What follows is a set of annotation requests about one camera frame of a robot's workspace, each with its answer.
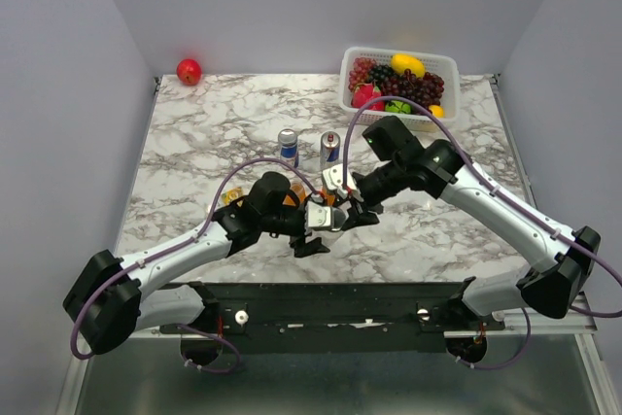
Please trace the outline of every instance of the table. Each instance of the table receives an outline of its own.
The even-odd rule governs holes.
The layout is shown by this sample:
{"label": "table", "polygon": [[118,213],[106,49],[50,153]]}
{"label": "table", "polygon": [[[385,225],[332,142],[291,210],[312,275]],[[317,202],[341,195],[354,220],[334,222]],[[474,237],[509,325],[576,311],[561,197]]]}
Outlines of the table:
{"label": "table", "polygon": [[[236,164],[278,154],[277,134],[299,133],[300,169],[320,187],[320,135],[345,136],[351,118],[337,105],[335,75],[206,76],[197,87],[162,78],[117,254],[145,250],[199,224],[222,178]],[[484,76],[461,80],[463,110],[451,130],[493,177],[522,195],[521,180]],[[351,167],[379,165],[358,125]],[[438,133],[417,133],[427,146]],[[257,164],[234,179],[248,192],[266,170]],[[295,259],[287,238],[263,236],[229,259],[198,267],[182,280],[207,282],[462,281],[523,264],[478,221],[425,193],[385,203],[380,225],[349,231],[331,252]]]}

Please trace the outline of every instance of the red fruit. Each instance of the red fruit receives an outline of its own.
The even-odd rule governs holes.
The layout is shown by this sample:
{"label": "red fruit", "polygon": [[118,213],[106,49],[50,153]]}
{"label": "red fruit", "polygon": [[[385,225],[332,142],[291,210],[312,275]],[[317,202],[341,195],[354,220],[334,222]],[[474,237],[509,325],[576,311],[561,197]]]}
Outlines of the red fruit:
{"label": "red fruit", "polygon": [[198,85],[201,80],[201,66],[196,60],[185,58],[177,65],[177,77],[187,86]]}
{"label": "red fruit", "polygon": [[[368,83],[366,85],[361,85],[358,87],[358,89],[355,91],[354,95],[352,96],[352,107],[356,107],[357,109],[360,109],[367,101],[373,99],[374,97],[380,97],[380,96],[382,96],[382,93],[380,92],[380,89],[378,89],[377,86],[374,86],[371,83]],[[376,102],[372,104],[371,107],[368,107],[367,110],[384,111],[385,103],[382,101]]]}

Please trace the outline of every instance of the marble table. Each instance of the marble table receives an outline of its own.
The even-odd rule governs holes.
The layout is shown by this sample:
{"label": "marble table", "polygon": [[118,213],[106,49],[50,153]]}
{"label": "marble table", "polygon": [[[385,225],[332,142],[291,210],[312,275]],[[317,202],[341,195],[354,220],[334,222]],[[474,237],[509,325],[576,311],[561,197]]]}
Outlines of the marble table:
{"label": "marble table", "polygon": [[[275,156],[277,134],[299,132],[300,168],[316,187],[320,135],[345,136],[350,116],[337,105],[335,75],[206,76],[197,87],[162,78],[145,148],[127,208],[118,255],[145,250],[194,227],[215,190],[238,163]],[[521,181],[486,77],[461,81],[463,111],[451,130],[485,170],[516,194]],[[379,162],[358,125],[352,169]],[[424,145],[442,135],[417,133]],[[248,192],[266,170],[257,164],[231,187]],[[381,224],[343,233],[331,252],[296,259],[288,238],[264,235],[231,258],[203,265],[182,280],[207,282],[462,281],[490,276],[523,263],[496,234],[467,214],[425,193],[406,191],[385,203]]]}

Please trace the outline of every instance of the basket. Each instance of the basket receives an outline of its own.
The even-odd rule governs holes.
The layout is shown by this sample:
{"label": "basket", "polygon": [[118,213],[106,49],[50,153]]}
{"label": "basket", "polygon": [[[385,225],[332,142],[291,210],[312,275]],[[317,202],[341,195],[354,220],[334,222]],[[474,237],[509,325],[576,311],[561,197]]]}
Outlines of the basket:
{"label": "basket", "polygon": [[[354,67],[354,60],[358,57],[373,58],[380,65],[391,65],[391,58],[395,53],[407,53],[421,60],[426,70],[435,73],[445,82],[445,91],[440,99],[440,106],[445,111],[445,117],[439,118],[443,123],[451,126],[458,119],[460,113],[460,77],[458,67],[453,58],[431,53],[390,51],[387,49],[350,48],[341,62],[339,75],[339,106],[346,112],[354,114],[358,109],[352,107],[352,91],[348,89],[348,77]],[[381,111],[364,111],[358,123],[370,125],[385,116],[397,116],[410,130],[436,131],[436,125],[425,116],[411,116],[409,114],[394,114]]]}

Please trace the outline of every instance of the silver can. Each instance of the silver can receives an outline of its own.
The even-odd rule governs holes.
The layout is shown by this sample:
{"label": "silver can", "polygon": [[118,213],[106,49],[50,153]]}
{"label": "silver can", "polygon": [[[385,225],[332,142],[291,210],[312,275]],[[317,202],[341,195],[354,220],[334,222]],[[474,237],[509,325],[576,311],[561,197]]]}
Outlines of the silver can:
{"label": "silver can", "polygon": [[298,135],[295,131],[285,128],[279,132],[279,155],[293,167],[298,167]]}
{"label": "silver can", "polygon": [[328,169],[339,160],[341,138],[335,131],[327,131],[320,139],[320,170]]}

